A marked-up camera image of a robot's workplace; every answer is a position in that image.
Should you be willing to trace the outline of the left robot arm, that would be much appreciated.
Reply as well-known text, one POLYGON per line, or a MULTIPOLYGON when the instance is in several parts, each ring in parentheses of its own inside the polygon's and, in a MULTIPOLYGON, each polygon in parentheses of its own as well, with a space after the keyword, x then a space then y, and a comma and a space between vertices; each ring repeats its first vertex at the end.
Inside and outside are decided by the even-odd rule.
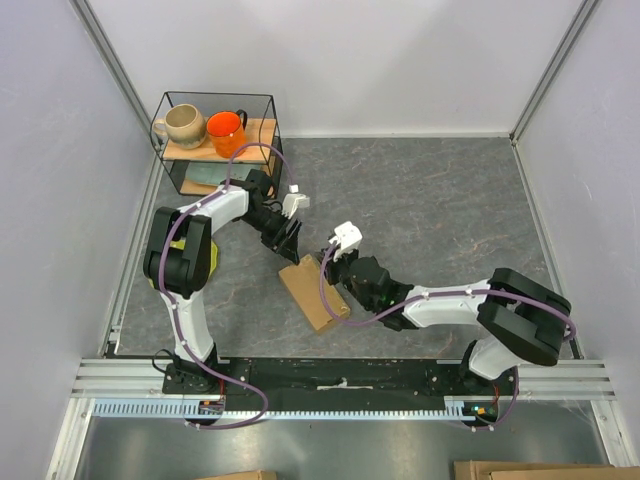
POLYGON ((244 180, 222 183, 214 193, 179 209, 161 207, 153 217, 143 261, 143 273, 161 293, 171 316, 177 357, 191 362, 185 382, 208 393, 219 382, 219 369, 207 360, 215 356, 202 290, 213 271, 213 234, 234 221, 260 233, 261 243, 297 265, 301 222, 296 214, 310 198, 293 185, 282 201, 269 197, 270 180, 253 169, 244 180))

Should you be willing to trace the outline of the brown cardboard express box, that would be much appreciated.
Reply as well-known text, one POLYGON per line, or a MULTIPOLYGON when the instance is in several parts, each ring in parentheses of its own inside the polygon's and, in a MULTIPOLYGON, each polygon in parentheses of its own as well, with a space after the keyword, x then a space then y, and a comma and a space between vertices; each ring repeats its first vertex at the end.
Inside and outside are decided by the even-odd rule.
MULTIPOLYGON (((301 309, 311 328, 324 333, 339 322, 325 309, 320 295, 320 263, 312 255, 301 258, 278 273, 281 282, 301 309)), ((324 280, 324 293, 330 309, 342 320, 350 317, 351 309, 338 290, 324 280)))

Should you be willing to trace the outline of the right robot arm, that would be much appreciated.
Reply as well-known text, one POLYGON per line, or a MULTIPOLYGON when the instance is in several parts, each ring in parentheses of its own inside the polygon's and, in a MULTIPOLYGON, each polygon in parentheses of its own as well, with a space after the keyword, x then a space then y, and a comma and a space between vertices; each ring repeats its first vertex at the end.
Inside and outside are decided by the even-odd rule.
POLYGON ((374 323, 394 331, 482 327, 485 338, 471 342, 457 371, 469 393, 483 392, 521 365, 556 365, 562 345, 577 333, 567 299, 510 268, 476 283, 428 288, 394 280, 375 257, 357 250, 338 253, 331 245, 317 257, 319 289, 342 285, 374 323))

